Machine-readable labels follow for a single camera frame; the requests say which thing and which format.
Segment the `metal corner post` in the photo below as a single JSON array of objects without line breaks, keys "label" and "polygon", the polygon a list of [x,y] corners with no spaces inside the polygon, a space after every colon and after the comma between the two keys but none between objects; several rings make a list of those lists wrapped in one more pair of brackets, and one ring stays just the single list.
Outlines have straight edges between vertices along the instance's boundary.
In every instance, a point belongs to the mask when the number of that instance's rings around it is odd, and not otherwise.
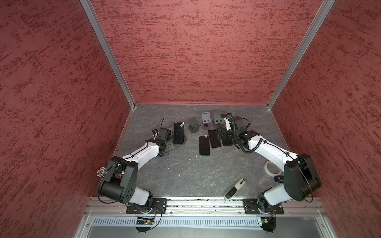
[{"label": "metal corner post", "polygon": [[117,77],[119,84],[128,100],[128,103],[130,104],[131,108],[135,108],[135,101],[132,98],[131,92],[127,86],[126,80],[124,79],[124,76],[119,68],[118,62],[115,59],[115,56],[111,50],[111,47],[106,39],[106,36],[104,35],[104,32],[102,30],[101,24],[98,21],[98,18],[95,14],[94,8],[90,2],[90,0],[80,0],[83,9],[86,12],[87,17],[89,18],[89,21],[95,31],[96,36],[98,37],[99,42],[101,43],[101,46],[104,50],[104,53],[107,56],[107,59],[110,62],[110,65],[112,69],[114,70],[115,76]]},{"label": "metal corner post", "polygon": [[272,94],[269,103],[267,104],[267,107],[271,109],[279,97],[281,91],[283,90],[284,86],[286,85],[287,81],[291,77],[291,74],[294,72],[296,66],[298,65],[300,59],[302,58],[303,54],[307,50],[309,44],[311,43],[312,39],[314,38],[315,34],[319,30],[320,26],[322,25],[325,17],[327,16],[328,12],[330,11],[331,7],[335,3],[335,0],[324,0],[322,5],[320,6],[319,10],[316,13],[316,16],[312,20],[312,23],[310,27],[308,28],[306,34],[304,35],[304,38],[302,42],[299,45],[299,48],[296,50],[296,53],[294,57],[292,58],[288,68],[286,69],[286,72],[284,73],[282,79],[280,80],[277,88],[275,89],[274,93]]}]

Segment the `table surface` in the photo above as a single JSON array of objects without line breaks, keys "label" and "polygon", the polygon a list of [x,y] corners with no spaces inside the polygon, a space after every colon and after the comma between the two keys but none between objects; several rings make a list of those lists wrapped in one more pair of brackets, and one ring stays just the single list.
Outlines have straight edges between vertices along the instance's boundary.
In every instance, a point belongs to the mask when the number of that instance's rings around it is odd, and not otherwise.
[{"label": "table surface", "polygon": [[221,110],[251,121],[249,130],[261,134],[268,141],[283,147],[275,124],[265,106],[213,106],[213,105],[138,105],[123,141],[120,156],[127,155],[152,138],[152,130],[164,117],[162,127],[173,127],[175,122],[185,123],[184,145],[174,145],[169,155],[153,158],[138,172],[137,186],[151,191],[154,196],[223,196],[239,179],[246,184],[236,196],[257,197],[264,190],[278,185],[266,174],[266,159],[253,152],[245,154],[235,146],[211,148],[210,156],[199,155],[199,137],[208,134],[200,129],[188,131],[189,120],[202,120],[202,112]]}]

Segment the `roll of tape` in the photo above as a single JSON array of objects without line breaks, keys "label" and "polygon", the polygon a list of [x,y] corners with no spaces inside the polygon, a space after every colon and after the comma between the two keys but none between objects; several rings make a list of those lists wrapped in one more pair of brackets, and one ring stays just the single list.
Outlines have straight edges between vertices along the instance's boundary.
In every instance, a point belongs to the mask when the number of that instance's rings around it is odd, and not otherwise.
[{"label": "roll of tape", "polygon": [[273,165],[275,165],[275,164],[274,164],[273,162],[271,162],[270,160],[267,161],[266,164],[264,164],[264,170],[265,170],[265,172],[266,172],[268,175],[270,175],[271,177],[274,177],[274,176],[278,176],[278,175],[280,175],[280,174],[282,173],[282,170],[281,170],[280,168],[278,168],[279,171],[278,171],[277,174],[271,173],[270,170],[269,170],[269,168],[267,167],[269,163],[272,163]]}]

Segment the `red wall panel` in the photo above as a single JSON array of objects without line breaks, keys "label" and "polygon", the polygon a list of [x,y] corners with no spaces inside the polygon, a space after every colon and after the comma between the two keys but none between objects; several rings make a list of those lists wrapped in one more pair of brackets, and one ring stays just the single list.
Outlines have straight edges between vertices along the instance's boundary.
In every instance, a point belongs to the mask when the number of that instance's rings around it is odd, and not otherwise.
[{"label": "red wall panel", "polygon": [[339,237],[381,236],[381,2],[336,0],[273,113]]},{"label": "red wall panel", "polygon": [[0,237],[71,238],[129,106],[79,1],[0,18]]},{"label": "red wall panel", "polygon": [[138,103],[266,104],[322,0],[93,0]]}]

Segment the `black mounting plate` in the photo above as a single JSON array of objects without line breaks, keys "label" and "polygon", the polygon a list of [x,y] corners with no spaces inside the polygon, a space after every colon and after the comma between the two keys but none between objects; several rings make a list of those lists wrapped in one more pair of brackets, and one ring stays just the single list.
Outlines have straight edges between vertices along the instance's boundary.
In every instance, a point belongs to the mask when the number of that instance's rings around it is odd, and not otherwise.
[{"label": "black mounting plate", "polygon": [[[154,198],[154,205],[157,208],[160,208],[160,210],[162,211],[162,214],[165,214],[166,202],[167,202],[166,198]],[[138,205],[136,205],[134,203],[129,203],[127,205],[126,213],[127,214],[146,215],[145,213],[140,212],[140,210],[138,209]],[[154,213],[154,210],[152,209],[147,214],[153,214],[153,213]]]},{"label": "black mounting plate", "polygon": [[[254,214],[254,215],[261,214],[261,215],[264,215],[258,209],[258,206],[257,206],[258,199],[256,199],[256,198],[254,198],[254,199],[242,199],[242,201],[243,201],[243,208],[245,209],[245,214],[250,214],[250,215],[252,215],[252,214]],[[278,215],[283,215],[285,213],[283,211],[282,204],[280,204],[279,206],[275,207],[275,213],[278,214]]]}]

